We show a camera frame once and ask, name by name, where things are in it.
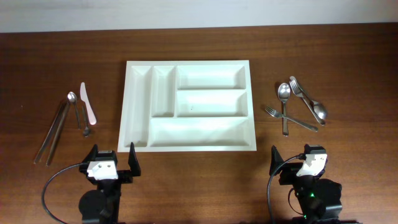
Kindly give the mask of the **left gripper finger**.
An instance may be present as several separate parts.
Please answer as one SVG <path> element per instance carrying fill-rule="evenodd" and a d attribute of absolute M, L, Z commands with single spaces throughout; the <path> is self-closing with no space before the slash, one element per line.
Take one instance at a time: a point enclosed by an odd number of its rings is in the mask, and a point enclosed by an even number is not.
<path fill-rule="evenodd" d="M 94 161 L 96 159 L 96 155 L 98 153 L 98 145 L 95 144 L 88 155 L 82 160 L 82 163 L 87 163 Z"/>
<path fill-rule="evenodd" d="M 141 176 L 141 167 L 136 157 L 136 151 L 133 142 L 130 144 L 128 164 L 133 177 Z"/>

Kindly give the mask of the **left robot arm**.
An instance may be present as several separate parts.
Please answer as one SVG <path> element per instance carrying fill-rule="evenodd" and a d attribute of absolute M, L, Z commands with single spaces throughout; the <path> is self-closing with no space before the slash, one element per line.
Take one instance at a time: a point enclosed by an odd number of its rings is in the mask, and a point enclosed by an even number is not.
<path fill-rule="evenodd" d="M 117 170 L 118 159 L 115 151 L 99 151 L 94 145 L 79 165 L 79 171 L 96 189 L 81 196 L 78 209 L 83 223 L 117 223 L 121 186 L 133 183 L 134 177 L 141 176 L 134 144 L 130 145 L 128 170 Z"/>

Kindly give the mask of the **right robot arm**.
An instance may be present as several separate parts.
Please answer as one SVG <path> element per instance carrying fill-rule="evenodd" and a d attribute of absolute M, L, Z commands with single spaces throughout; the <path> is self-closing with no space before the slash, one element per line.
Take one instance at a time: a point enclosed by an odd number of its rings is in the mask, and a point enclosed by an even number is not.
<path fill-rule="evenodd" d="M 341 224 L 357 223 L 356 220 L 340 220 L 342 185 L 330 179 L 323 179 L 328 155 L 320 145 L 304 145 L 303 153 L 284 160 L 275 146 L 271 147 L 271 165 L 267 183 L 267 206 L 270 222 L 276 219 L 271 207 L 271 185 L 280 175 L 280 185 L 290 185 L 289 195 L 295 194 L 301 211 L 292 223 Z"/>

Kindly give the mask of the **small dark teaspoon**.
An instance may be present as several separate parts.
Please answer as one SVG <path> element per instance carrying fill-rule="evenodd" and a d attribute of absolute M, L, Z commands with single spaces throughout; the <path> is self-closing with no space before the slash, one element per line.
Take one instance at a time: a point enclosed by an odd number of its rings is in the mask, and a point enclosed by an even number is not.
<path fill-rule="evenodd" d="M 82 113 L 83 113 L 83 119 L 84 119 L 84 123 L 85 123 L 85 128 L 83 130 L 83 136 L 88 137 L 91 133 L 91 129 L 88 126 L 88 116 L 86 114 L 84 107 L 82 107 Z"/>

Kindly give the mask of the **long metal tongs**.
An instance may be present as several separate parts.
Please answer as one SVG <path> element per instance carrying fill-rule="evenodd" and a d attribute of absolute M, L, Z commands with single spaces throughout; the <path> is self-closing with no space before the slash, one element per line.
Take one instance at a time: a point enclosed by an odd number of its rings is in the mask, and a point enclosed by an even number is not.
<path fill-rule="evenodd" d="M 37 164 L 40 162 L 40 160 L 49 144 L 51 144 L 51 146 L 49 149 L 46 166 L 49 166 L 52 163 L 52 160 L 55 155 L 56 148 L 57 148 L 57 144 L 60 139 L 62 128 L 65 123 L 69 109 L 70 109 L 69 101 L 67 101 L 67 100 L 62 101 L 59 106 L 58 112 L 53 120 L 53 123 L 44 139 L 44 142 L 35 156 L 34 164 Z"/>

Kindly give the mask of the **pink plastic knife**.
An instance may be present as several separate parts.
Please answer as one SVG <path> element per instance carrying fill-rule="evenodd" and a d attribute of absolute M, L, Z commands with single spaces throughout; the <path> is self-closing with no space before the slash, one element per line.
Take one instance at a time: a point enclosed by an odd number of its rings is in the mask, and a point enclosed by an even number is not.
<path fill-rule="evenodd" d="M 90 101 L 88 99 L 88 95 L 86 92 L 86 86 L 85 86 L 84 82 L 81 82 L 81 84 L 80 84 L 80 98 L 86 105 L 86 112 L 87 112 L 89 123 L 91 125 L 95 125 L 97 123 L 96 116 L 95 116 L 93 109 L 90 105 Z"/>

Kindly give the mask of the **small silver teaspoon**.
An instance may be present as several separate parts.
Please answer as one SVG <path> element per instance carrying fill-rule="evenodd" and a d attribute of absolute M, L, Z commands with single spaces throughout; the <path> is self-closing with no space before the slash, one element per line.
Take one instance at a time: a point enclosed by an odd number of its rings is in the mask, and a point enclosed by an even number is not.
<path fill-rule="evenodd" d="M 80 124 L 80 116 L 77 110 L 77 101 L 78 101 L 78 97 L 76 96 L 76 94 L 72 91 L 70 91 L 68 93 L 68 100 L 69 102 L 73 105 L 74 109 L 75 109 L 75 116 L 76 116 L 76 121 L 78 124 L 78 129 L 81 129 L 81 124 Z"/>

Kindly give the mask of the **white plastic cutlery tray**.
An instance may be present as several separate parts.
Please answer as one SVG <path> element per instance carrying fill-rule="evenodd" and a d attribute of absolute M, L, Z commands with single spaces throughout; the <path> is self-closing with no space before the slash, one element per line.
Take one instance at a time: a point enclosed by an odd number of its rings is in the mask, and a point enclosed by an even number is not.
<path fill-rule="evenodd" d="M 128 61 L 118 151 L 255 151 L 247 60 Z"/>

